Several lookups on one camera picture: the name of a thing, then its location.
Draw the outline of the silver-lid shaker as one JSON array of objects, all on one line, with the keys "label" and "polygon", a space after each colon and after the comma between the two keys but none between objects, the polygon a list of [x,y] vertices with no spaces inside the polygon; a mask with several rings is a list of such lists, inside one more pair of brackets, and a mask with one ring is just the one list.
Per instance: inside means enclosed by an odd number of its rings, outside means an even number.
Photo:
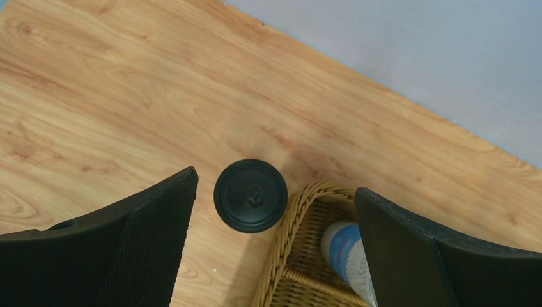
[{"label": "silver-lid shaker", "polygon": [[369,306],[377,306],[364,245],[356,223],[338,221],[328,226],[320,240],[325,261]]}]

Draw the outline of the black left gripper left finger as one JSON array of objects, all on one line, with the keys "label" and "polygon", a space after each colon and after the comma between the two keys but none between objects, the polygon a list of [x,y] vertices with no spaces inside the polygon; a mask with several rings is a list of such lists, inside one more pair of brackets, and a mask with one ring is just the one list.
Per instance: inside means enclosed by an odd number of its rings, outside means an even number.
[{"label": "black left gripper left finger", "polygon": [[46,230],[1,236],[2,306],[169,306],[198,175],[192,167]]}]

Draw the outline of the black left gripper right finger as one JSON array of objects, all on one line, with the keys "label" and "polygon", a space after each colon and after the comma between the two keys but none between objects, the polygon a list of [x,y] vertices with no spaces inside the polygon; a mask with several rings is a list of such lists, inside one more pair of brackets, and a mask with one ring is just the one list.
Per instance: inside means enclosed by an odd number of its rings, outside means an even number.
[{"label": "black left gripper right finger", "polygon": [[540,306],[541,254],[478,239],[374,191],[354,196],[379,306]]}]

